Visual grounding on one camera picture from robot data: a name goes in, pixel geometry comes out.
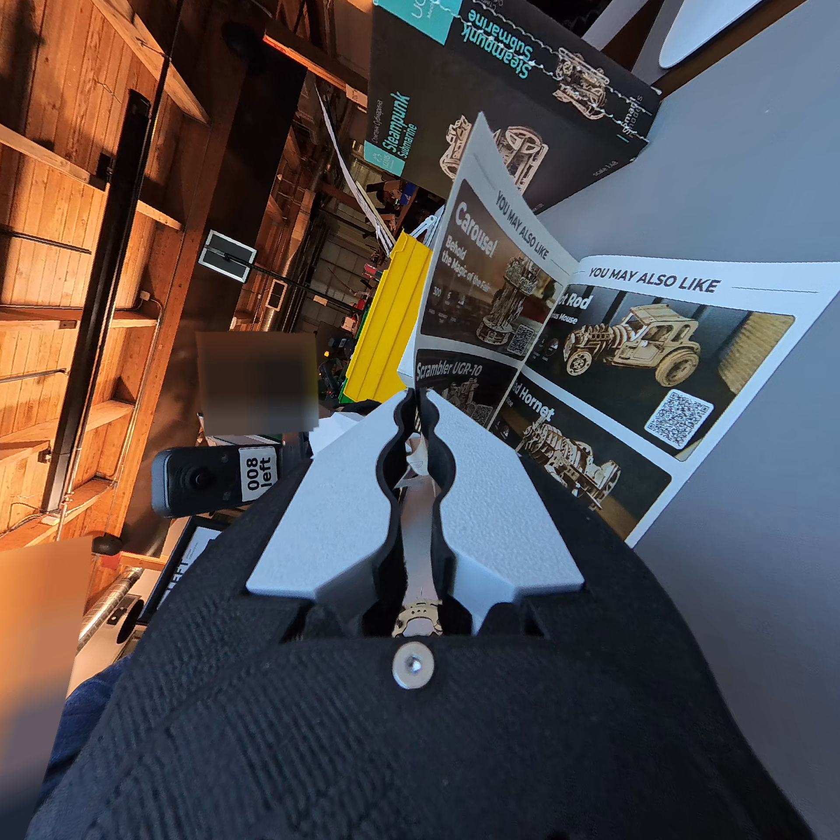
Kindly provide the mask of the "square ceiling light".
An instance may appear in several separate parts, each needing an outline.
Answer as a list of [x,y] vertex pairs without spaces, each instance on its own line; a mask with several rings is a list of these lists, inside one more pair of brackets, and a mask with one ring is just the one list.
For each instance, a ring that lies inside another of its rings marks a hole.
[[255,267],[256,257],[256,248],[211,229],[197,264],[244,285]]

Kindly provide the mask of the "person's blue clothing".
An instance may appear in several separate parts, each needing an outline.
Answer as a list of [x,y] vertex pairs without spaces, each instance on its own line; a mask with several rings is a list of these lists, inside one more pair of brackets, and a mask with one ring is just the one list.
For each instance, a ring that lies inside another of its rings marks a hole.
[[88,742],[133,655],[125,656],[90,677],[66,699],[26,839],[80,838],[82,825],[96,804],[88,780]]

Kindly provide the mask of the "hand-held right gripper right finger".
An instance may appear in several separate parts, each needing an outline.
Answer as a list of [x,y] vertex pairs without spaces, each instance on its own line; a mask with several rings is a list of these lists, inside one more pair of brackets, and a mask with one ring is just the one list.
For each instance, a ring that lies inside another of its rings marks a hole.
[[578,592],[584,577],[515,451],[435,392],[423,391],[438,592],[477,633],[490,609]]

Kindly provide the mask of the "yellow plastic bin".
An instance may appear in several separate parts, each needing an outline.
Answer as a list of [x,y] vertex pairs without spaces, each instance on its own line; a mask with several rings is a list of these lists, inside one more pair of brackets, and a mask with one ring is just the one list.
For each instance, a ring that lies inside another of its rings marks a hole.
[[401,233],[353,350],[340,401],[383,403],[403,390],[397,366],[417,321],[433,252]]

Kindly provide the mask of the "white hanging strip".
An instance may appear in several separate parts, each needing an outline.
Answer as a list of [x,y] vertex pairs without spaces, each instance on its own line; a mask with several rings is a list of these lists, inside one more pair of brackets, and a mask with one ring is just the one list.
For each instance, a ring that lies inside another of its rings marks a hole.
[[353,199],[355,199],[355,201],[359,205],[360,211],[364,214],[367,221],[373,227],[375,236],[383,252],[386,256],[388,256],[391,254],[396,244],[394,234],[388,227],[382,214],[376,208],[373,201],[368,197],[368,193],[365,191],[362,184],[355,177],[353,170],[353,158],[348,159],[348,157],[342,152],[341,144],[339,142],[336,129],[333,125],[329,106],[324,100],[324,97],[322,96],[321,91],[316,82],[313,83],[313,89],[315,90],[316,97],[320,105],[325,128],[332,142],[332,146],[336,154],[338,155],[339,166],[343,174],[344,182],[350,190],[350,195]]

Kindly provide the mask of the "black metal ceiling beam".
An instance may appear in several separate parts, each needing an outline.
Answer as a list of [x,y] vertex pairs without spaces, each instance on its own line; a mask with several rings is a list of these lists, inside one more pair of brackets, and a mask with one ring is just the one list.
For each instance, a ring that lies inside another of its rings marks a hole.
[[89,405],[96,389],[95,381],[116,305],[119,279],[144,178],[148,157],[145,142],[151,126],[151,110],[149,99],[136,90],[129,90],[66,392],[51,449],[41,504],[44,513],[58,510],[63,503],[70,485],[74,456],[87,426]]

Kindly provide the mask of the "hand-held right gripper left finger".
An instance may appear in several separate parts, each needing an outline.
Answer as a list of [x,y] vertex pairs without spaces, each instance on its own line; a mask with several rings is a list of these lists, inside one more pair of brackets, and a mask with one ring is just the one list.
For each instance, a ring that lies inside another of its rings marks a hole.
[[404,410],[414,393],[399,392],[367,416],[336,413],[320,420],[310,440],[314,458],[270,537],[246,589],[254,595],[310,600],[340,618],[376,601],[374,563],[393,543],[398,515],[385,478],[384,456],[405,472]]

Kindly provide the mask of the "silver flexible duct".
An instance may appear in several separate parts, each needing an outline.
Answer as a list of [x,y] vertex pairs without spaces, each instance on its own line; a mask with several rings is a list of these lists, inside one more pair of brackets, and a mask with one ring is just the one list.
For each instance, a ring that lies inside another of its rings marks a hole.
[[99,627],[104,624],[140,579],[144,570],[138,567],[124,567],[121,574],[101,593],[93,606],[82,617],[77,653],[92,639]]

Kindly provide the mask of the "black model kit box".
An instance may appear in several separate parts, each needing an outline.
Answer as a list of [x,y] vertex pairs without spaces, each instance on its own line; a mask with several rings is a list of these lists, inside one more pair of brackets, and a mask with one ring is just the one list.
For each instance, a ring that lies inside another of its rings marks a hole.
[[479,112],[534,213],[635,160],[659,95],[530,2],[374,2],[364,159],[446,198]]

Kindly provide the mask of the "white rounded panel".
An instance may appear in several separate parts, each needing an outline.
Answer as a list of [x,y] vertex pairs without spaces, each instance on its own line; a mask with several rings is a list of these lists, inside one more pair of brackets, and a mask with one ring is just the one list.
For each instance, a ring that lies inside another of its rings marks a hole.
[[675,67],[759,4],[760,1],[684,1],[661,47],[659,66],[666,70]]

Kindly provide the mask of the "black framed sign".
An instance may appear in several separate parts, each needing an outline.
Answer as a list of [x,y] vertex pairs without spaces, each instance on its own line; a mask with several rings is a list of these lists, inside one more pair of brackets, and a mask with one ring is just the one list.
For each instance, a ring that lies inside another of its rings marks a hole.
[[227,527],[227,522],[206,517],[192,516],[187,519],[149,599],[144,604],[139,624],[149,623],[163,600],[175,588],[198,556]]

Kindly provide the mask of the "printed model instruction booklet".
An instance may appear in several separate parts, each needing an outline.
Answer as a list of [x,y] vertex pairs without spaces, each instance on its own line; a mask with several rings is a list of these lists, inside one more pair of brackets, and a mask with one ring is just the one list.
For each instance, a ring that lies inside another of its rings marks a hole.
[[480,114],[402,377],[633,547],[837,293],[837,263],[576,261]]

